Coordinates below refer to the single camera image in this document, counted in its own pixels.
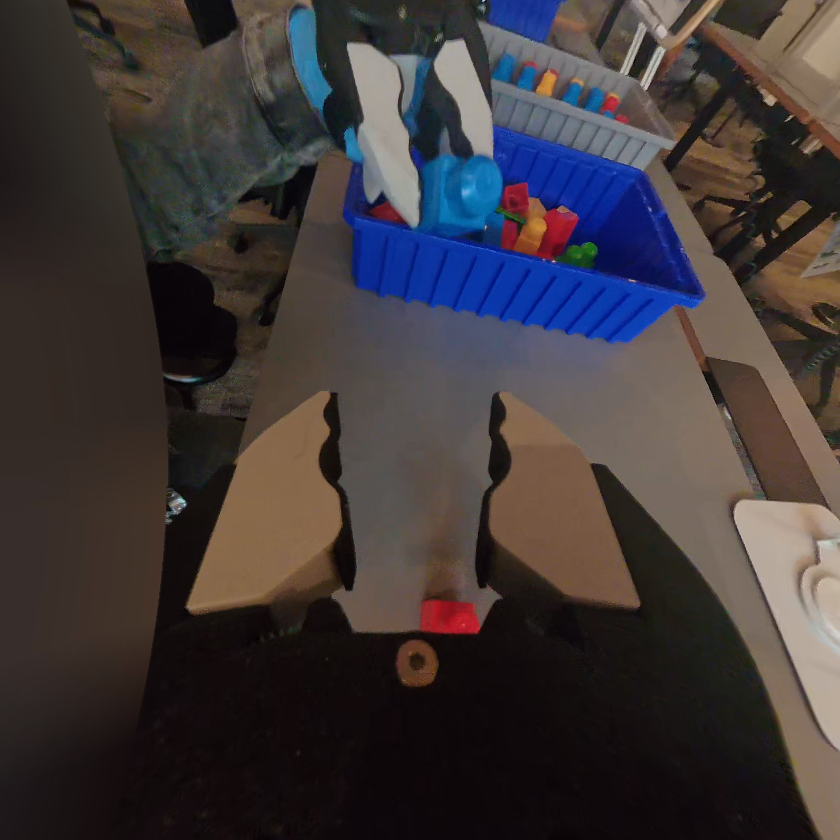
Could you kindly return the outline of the person's left hand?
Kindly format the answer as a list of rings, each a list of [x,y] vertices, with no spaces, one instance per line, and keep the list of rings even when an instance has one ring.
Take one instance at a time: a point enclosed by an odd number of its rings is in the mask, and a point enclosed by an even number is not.
[[[288,16],[287,34],[292,63],[311,107],[323,118],[323,108],[332,88],[321,69],[317,20],[313,8],[297,6]]]

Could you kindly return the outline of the blue plastic bin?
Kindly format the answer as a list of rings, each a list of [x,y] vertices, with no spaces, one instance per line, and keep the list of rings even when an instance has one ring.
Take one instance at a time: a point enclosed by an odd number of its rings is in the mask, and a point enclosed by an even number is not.
[[[579,214],[573,245],[592,242],[592,269],[444,238],[370,215],[353,164],[343,218],[353,232],[358,288],[480,317],[629,342],[675,307],[706,292],[648,174],[632,166],[494,129],[505,186],[525,184],[548,209]]]

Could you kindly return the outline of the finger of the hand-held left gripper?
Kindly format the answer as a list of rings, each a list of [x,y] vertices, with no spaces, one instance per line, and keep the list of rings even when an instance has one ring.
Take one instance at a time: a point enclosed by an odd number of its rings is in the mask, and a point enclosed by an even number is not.
[[[412,103],[419,58],[386,56],[364,43],[347,46],[362,121],[356,138],[368,203],[384,196],[411,228],[419,224],[421,186],[403,116]]]
[[[446,40],[432,60],[423,91],[423,157],[492,159],[494,129],[487,55],[476,66],[464,40]]]

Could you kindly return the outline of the large dark panel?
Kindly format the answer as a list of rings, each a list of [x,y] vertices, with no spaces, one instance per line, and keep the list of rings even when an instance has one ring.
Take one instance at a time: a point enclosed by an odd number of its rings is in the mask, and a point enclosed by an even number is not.
[[[2,838],[108,838],[166,484],[151,295],[64,2],[2,2]]]

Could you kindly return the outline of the small red mega block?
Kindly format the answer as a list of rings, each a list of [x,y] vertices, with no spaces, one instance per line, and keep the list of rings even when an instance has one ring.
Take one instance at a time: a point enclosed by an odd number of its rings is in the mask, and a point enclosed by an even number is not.
[[[421,604],[420,629],[424,634],[477,635],[481,623],[470,602],[427,598]]]

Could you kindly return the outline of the blue storage crate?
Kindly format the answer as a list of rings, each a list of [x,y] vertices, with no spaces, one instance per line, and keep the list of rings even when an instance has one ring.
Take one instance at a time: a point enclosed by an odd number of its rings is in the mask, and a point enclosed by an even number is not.
[[[489,1],[486,20],[539,43],[546,41],[565,1]]]

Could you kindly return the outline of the white round object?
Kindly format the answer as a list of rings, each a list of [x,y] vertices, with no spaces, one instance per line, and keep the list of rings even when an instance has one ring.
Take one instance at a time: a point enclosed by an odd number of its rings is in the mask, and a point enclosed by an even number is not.
[[[815,562],[801,573],[799,595],[805,617],[823,642],[839,652],[839,538],[815,542]]]

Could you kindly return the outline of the black flat panel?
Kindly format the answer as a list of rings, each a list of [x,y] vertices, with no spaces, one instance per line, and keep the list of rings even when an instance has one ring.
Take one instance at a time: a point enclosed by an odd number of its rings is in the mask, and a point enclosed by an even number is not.
[[[827,506],[827,500],[761,373],[751,365],[706,358],[715,403],[726,409],[763,497]]]

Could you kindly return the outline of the grey plastic bin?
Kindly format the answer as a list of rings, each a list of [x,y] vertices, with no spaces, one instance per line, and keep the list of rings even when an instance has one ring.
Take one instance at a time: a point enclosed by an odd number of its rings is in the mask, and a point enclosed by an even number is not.
[[[490,84],[496,126],[641,171],[676,146],[669,123],[635,79],[488,23],[479,28],[491,70],[505,56],[514,60],[510,80]],[[519,87],[527,64],[535,66],[535,82],[556,72],[552,96]]]

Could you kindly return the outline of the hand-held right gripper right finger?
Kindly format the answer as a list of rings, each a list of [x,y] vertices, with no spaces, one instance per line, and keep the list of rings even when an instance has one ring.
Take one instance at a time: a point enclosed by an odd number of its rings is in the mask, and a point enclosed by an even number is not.
[[[491,398],[489,437],[479,587],[535,606],[637,611],[636,585],[580,447],[510,392]]]

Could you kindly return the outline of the person's left forearm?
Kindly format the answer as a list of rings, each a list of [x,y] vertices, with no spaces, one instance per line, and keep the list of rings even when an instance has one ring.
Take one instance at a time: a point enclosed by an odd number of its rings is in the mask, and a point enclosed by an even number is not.
[[[116,111],[112,138],[146,261],[213,237],[238,200],[335,147],[291,54],[294,11],[258,14],[193,57],[162,100]]]

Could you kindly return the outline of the white tray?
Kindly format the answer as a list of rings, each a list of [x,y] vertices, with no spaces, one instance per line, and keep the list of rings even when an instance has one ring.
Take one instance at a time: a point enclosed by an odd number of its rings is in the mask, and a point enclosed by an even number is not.
[[[839,538],[838,517],[811,503],[748,499],[732,517],[815,722],[838,751],[839,652],[813,631],[799,595],[815,542]]]

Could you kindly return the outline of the light blue mega block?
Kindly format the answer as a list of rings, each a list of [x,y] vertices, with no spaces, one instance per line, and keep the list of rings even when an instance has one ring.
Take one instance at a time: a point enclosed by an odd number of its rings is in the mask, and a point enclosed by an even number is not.
[[[441,154],[423,164],[420,176],[418,229],[427,234],[452,238],[479,232],[501,202],[501,170],[483,155]]]

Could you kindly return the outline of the pile of colourful mega blocks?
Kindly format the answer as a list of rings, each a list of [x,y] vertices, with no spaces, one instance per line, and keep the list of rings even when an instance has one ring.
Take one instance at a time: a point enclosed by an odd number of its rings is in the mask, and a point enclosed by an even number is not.
[[[531,196],[526,184],[505,187],[497,210],[488,216],[484,231],[469,236],[489,247],[536,256],[553,262],[592,268],[597,245],[571,243],[578,214],[566,206],[546,208]]]

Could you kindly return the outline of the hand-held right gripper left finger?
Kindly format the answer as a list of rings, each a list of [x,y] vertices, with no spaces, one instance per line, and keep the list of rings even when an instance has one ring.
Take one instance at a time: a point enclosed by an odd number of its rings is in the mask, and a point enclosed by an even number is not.
[[[186,600],[191,615],[267,607],[297,616],[352,592],[357,557],[340,437],[338,395],[320,391],[245,448]]]

